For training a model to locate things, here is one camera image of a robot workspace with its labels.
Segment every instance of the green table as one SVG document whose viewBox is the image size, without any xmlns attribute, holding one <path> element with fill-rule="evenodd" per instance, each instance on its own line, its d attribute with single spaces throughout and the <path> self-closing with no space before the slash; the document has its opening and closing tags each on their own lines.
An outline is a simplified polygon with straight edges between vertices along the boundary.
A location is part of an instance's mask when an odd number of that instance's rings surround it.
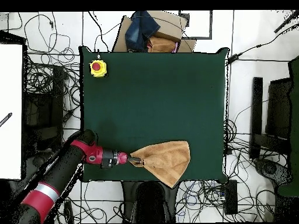
<svg viewBox="0 0 299 224">
<path fill-rule="evenodd" d="M 181 180 L 224 179 L 225 57 L 206 53 L 100 53 L 108 77 L 94 78 L 96 53 L 79 48 L 83 63 L 84 128 L 98 145 L 127 153 L 167 141 L 188 141 L 191 161 Z M 157 180 L 131 164 L 101 170 L 84 165 L 83 181 Z"/>
<path fill-rule="evenodd" d="M 290 92 L 290 144 L 291 152 L 288 163 L 291 167 L 293 180 L 290 184 L 281 185 L 278 193 L 285 197 L 299 197 L 299 57 L 288 63 L 292 90 Z"/>
</svg>

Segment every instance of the black cable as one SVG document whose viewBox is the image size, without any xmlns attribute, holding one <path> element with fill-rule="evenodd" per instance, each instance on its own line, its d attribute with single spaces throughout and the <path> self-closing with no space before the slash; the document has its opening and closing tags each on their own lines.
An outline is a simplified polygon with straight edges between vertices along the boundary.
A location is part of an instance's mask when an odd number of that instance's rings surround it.
<svg viewBox="0 0 299 224">
<path fill-rule="evenodd" d="M 52 16 L 53 16 L 53 19 L 54 19 L 55 32 L 56 32 L 56 38 L 55 38 L 55 43 L 54 43 L 53 47 L 52 47 L 51 49 L 48 47 L 48 48 L 50 49 L 50 50 L 48 50 L 48 51 L 39 51 L 39 50 L 32 49 L 32 48 L 30 48 L 30 46 L 29 46 L 29 40 L 28 40 L 28 37 L 27 37 L 27 34 L 26 34 L 26 26 L 27 26 L 27 24 L 28 24 L 31 20 L 33 20 L 33 19 L 36 18 L 36 17 L 40 17 L 40 16 L 44 16 L 45 18 L 47 18 L 47 19 L 50 21 L 50 24 L 53 23 L 53 22 L 51 21 L 51 19 L 50 19 L 48 16 L 46 16 L 46 15 L 42 15 L 42 14 L 38 14 L 38 15 L 36 15 L 36 16 L 30 18 L 30 19 L 25 23 L 25 25 L 24 25 L 24 33 L 25 33 L 25 37 L 26 37 L 26 40 L 27 40 L 27 46 L 28 46 L 28 48 L 31 49 L 32 51 L 37 51 L 37 52 L 40 52 L 40 53 L 50 53 L 50 52 L 52 52 L 52 50 L 54 49 L 54 47 L 55 47 L 55 45 L 56 45 L 56 42 L 57 42 L 57 26 L 56 26 L 56 19 L 55 19 L 55 16 L 54 16 L 54 13 L 53 13 L 53 12 L 52 12 Z"/>
<path fill-rule="evenodd" d="M 275 39 L 277 39 L 280 35 L 282 35 L 282 34 L 284 34 L 284 33 L 287 33 L 287 32 L 289 32 L 290 30 L 293 30 L 293 29 L 295 29 L 295 28 L 298 27 L 298 26 L 299 26 L 299 23 L 290 26 L 289 28 L 285 29 L 284 31 L 281 31 L 281 32 L 280 32 L 280 33 L 279 33 L 273 40 L 271 40 L 270 42 L 267 42 L 267 43 L 264 43 L 264 44 L 259 44 L 259 45 L 256 45 L 256 46 L 254 46 L 254 47 L 251 47 L 251 48 L 249 48 L 249 49 L 247 49 L 247 50 L 245 50 L 245 51 L 243 51 L 243 52 L 241 52 L 241 53 L 239 53 L 239 54 L 234 54 L 233 56 L 231 56 L 231 57 L 228 59 L 228 64 L 231 64 L 232 62 L 238 60 L 239 57 L 240 57 L 241 55 L 243 55 L 244 53 L 246 53 L 246 52 L 248 52 L 248 51 L 250 51 L 250 50 L 252 50 L 252 49 L 254 49 L 254 48 L 260 48 L 260 47 L 262 47 L 262 46 L 266 46 L 266 45 L 268 45 L 268 44 L 274 42 Z"/>
<path fill-rule="evenodd" d="M 267 190 L 267 189 L 265 189 L 265 190 L 262 190 L 262 191 L 259 191 L 258 193 L 257 193 L 257 195 L 256 195 L 256 198 L 255 198 L 255 202 L 256 202 L 256 209 L 257 209 L 257 211 L 258 211 L 258 214 L 259 214 L 259 217 L 263 220 L 263 222 L 266 222 L 266 220 L 264 220 L 263 218 L 262 218 L 262 216 L 260 215 L 260 209 L 259 209 L 259 204 L 258 204 L 258 196 L 259 196 L 259 194 L 260 193 L 263 193 L 263 192 L 265 192 L 265 191 L 267 191 L 267 192 L 269 192 L 269 193 L 272 193 L 273 195 L 275 195 L 275 193 L 273 192 L 273 191 L 270 191 L 270 190 Z"/>
<path fill-rule="evenodd" d="M 12 28 L 12 29 L 1 29 L 0 31 L 5 31 L 5 30 L 7 30 L 7 31 L 10 31 L 10 30 L 17 30 L 17 29 L 20 29 L 20 28 L 22 28 L 22 26 L 23 26 L 23 20 L 22 20 L 22 18 L 21 18 L 21 15 L 20 15 L 20 12 L 18 12 L 18 15 L 19 15 L 19 17 L 20 17 L 20 21 L 21 21 L 21 25 L 19 26 L 19 27 L 16 27 L 16 28 Z"/>
<path fill-rule="evenodd" d="M 91 16 L 91 19 L 92 19 L 92 20 L 97 24 L 97 26 L 100 28 L 100 39 L 101 39 L 101 41 L 105 44 L 105 46 L 107 47 L 107 51 L 110 52 L 109 49 L 108 49 L 108 45 L 107 45 L 107 44 L 104 42 L 104 40 L 103 40 L 102 28 L 101 28 L 100 25 L 97 23 L 97 21 L 95 20 L 95 18 L 93 18 L 93 16 L 91 15 L 90 11 L 88 11 L 88 13 L 89 13 L 89 15 Z"/>
</svg>

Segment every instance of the cardboard box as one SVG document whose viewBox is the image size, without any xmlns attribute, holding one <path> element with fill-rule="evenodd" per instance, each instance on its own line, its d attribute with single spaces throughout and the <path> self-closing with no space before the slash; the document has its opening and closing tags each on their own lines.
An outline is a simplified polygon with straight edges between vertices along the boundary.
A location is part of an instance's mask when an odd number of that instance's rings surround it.
<svg viewBox="0 0 299 224">
<path fill-rule="evenodd" d="M 155 37 L 179 42 L 177 53 L 190 53 L 193 51 L 196 40 L 181 40 L 182 30 L 185 29 L 187 24 L 185 18 L 160 10 L 148 10 L 147 12 L 160 25 L 159 30 L 154 34 Z M 112 49 L 113 52 L 127 52 L 125 34 L 131 23 L 132 21 L 127 16 L 123 17 L 116 42 Z"/>
</svg>

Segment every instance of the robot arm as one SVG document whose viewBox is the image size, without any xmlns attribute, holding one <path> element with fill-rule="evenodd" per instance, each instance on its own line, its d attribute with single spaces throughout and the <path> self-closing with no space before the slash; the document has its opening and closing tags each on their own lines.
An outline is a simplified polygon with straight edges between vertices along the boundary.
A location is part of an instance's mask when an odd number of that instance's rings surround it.
<svg viewBox="0 0 299 224">
<path fill-rule="evenodd" d="M 37 187 L 30 191 L 18 208 L 18 223 L 44 223 L 56 200 L 74 176 L 78 164 L 86 157 L 86 162 L 100 168 L 112 168 L 125 164 L 130 157 L 124 152 L 96 146 L 95 135 L 85 130 L 56 158 L 51 168 L 44 174 Z"/>
</svg>

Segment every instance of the brown towel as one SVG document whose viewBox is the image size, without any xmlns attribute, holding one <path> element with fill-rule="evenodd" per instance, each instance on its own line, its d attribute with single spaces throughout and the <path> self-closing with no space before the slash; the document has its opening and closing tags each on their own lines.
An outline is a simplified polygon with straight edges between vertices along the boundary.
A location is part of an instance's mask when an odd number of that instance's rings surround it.
<svg viewBox="0 0 299 224">
<path fill-rule="evenodd" d="M 144 165 L 141 166 L 171 188 L 178 182 L 190 162 L 190 150 L 186 141 L 149 145 L 131 153 L 131 156 L 142 159 Z"/>
<path fill-rule="evenodd" d="M 148 41 L 149 53 L 171 53 L 175 48 L 175 42 L 165 38 L 150 37 Z"/>
</svg>

